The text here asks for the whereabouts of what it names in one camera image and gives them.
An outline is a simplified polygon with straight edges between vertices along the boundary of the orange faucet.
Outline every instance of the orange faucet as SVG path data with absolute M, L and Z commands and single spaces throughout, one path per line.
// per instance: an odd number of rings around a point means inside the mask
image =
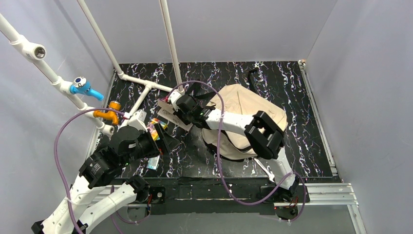
M 109 104 L 109 108 L 114 109 L 114 110 L 120 110 L 120 103 L 117 101 L 111 101 Z M 117 118 L 117 114 L 113 111 L 108 111 L 108 112 L 101 112 L 101 111 L 93 111 L 93 117 L 102 117 L 106 120 L 112 120 L 112 124 L 118 125 L 119 119 Z

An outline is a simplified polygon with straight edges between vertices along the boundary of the blue faucet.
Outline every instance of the blue faucet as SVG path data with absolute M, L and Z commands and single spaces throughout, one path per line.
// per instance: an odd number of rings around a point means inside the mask
M 70 92 L 72 94 L 92 96 L 99 101 L 102 101 L 105 98 L 100 92 L 92 89 L 89 81 L 84 77 L 78 77 L 74 80 L 73 84 L 70 86 Z

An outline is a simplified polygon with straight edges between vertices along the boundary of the black marble table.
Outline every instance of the black marble table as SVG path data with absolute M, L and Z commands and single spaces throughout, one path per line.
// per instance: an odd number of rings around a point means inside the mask
M 155 81 L 174 87 L 175 75 L 171 63 L 121 64 L 129 76 Z M 293 170 L 304 177 L 332 177 L 310 99 L 297 62 L 191 62 L 181 63 L 182 80 L 202 80 L 220 90 L 229 84 L 248 87 L 247 72 L 254 68 L 255 88 L 259 95 L 280 106 L 287 113 L 288 126 L 285 132 L 286 155 Z M 121 103 L 121 111 L 129 111 L 143 91 L 144 86 L 114 78 L 109 101 Z M 203 87 L 201 93 L 210 92 Z M 192 127 L 190 132 L 175 126 L 157 115 L 158 98 L 167 95 L 164 91 L 152 90 L 140 109 L 148 114 L 145 122 L 153 117 L 168 123 L 168 133 L 181 141 L 170 155 L 163 155 L 157 171 L 147 168 L 148 160 L 142 159 L 128 165 L 122 177 L 139 174 L 143 177 L 178 178 L 219 177 L 214 152 L 208 150 L 201 137 L 201 130 Z M 271 162 L 261 160 L 271 168 Z M 225 177 L 266 177 L 253 160 L 232 162 L 223 160 Z

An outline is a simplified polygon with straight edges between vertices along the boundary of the canvas bag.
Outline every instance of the canvas bag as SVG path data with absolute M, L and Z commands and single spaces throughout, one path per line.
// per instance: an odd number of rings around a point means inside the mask
M 254 115 L 258 111 L 265 111 L 278 124 L 280 129 L 285 131 L 287 127 L 285 111 L 258 94 L 239 84 L 227 85 L 219 91 L 219 94 L 224 99 L 224 110 L 226 112 Z M 215 95 L 209 101 L 208 106 L 215 106 L 215 108 L 221 110 L 219 97 Z M 204 142 L 216 149 L 218 130 L 202 129 L 201 132 Z M 231 132 L 221 133 L 220 154 L 230 160 L 242 160 L 257 155 L 246 137 Z

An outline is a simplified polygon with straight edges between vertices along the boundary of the faucet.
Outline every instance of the faucet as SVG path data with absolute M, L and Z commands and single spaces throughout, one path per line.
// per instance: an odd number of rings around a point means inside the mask
M 99 101 L 102 101 L 104 98 L 101 93 L 91 88 L 89 81 L 84 77 L 78 77 L 73 81 L 73 84 L 70 86 L 70 93 L 92 96 Z
M 120 103 L 117 101 L 111 101 L 109 104 L 109 108 L 114 109 L 114 110 L 120 110 Z M 112 124 L 118 125 L 119 124 L 119 119 L 117 118 L 117 114 L 113 111 L 108 111 L 108 112 L 101 112 L 101 111 L 93 111 L 93 117 L 102 117 L 106 120 L 112 120 Z

